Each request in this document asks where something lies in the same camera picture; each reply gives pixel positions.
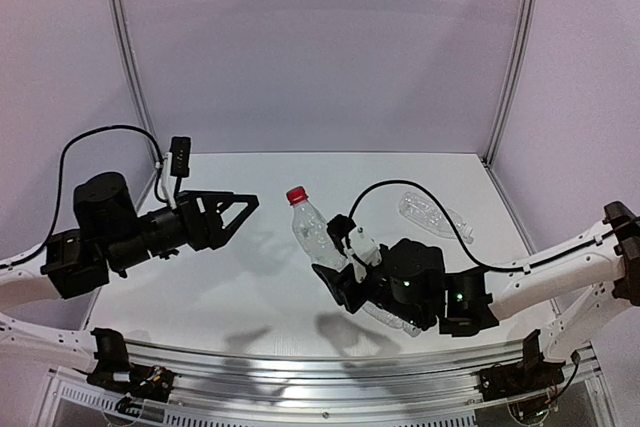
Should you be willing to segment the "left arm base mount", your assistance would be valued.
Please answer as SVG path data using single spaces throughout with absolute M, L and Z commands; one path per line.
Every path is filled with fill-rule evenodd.
M 124 337 L 115 330 L 95 328 L 90 334 L 96 340 L 97 364 L 86 380 L 89 385 L 121 395 L 114 406 L 118 414 L 139 414 L 145 401 L 168 402 L 176 377 L 173 371 L 132 362 Z

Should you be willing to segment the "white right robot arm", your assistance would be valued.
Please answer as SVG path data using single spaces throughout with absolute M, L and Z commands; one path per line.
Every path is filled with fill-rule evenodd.
M 562 363 L 620 314 L 639 304 L 639 218 L 623 203 L 564 243 L 509 266 L 475 266 L 448 273 L 438 247 L 402 239 L 377 245 L 355 223 L 330 223 L 349 263 L 340 270 L 313 264 L 334 301 L 355 313 L 377 306 L 412 334 L 432 327 L 451 337 L 472 337 L 514 315 L 580 289 L 561 315 L 533 329 L 539 356 Z

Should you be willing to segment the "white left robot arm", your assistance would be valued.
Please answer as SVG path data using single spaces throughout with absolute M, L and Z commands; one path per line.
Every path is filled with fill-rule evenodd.
M 37 265 L 27 258 L 1 266 L 1 307 L 47 299 L 71 299 L 107 285 L 116 274 L 150 259 L 169 260 L 183 246 L 193 251 L 226 246 L 257 209 L 253 194 L 183 191 L 174 204 L 138 215 L 124 176 L 99 174 L 75 188 L 78 226 L 50 236 Z M 49 361 L 87 374 L 130 377 L 123 336 L 112 329 L 55 330 L 1 318 L 1 351 Z

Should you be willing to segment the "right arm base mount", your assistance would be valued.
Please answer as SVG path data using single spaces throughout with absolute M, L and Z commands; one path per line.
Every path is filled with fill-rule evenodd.
M 565 361 L 551 362 L 540 348 L 541 331 L 534 330 L 522 341 L 521 359 L 509 363 L 496 363 L 478 373 L 479 392 L 484 402 L 510 401 L 507 409 L 519 426 L 542 426 L 551 411 L 557 407 L 559 398 L 574 381 L 581 362 L 577 351 L 571 353 L 574 365 L 568 380 L 563 368 Z

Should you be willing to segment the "red bottle cap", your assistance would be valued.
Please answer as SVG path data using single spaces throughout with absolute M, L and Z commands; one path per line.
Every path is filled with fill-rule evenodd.
M 287 201 L 291 206 L 297 205 L 308 199 L 308 194 L 303 186 L 292 188 L 286 193 Z

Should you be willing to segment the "clear bottle with red ring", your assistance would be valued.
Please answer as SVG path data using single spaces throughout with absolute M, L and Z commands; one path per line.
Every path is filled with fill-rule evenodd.
M 293 234 L 311 263 L 342 270 L 347 259 L 335 247 L 321 212 L 309 200 L 292 203 L 291 207 Z

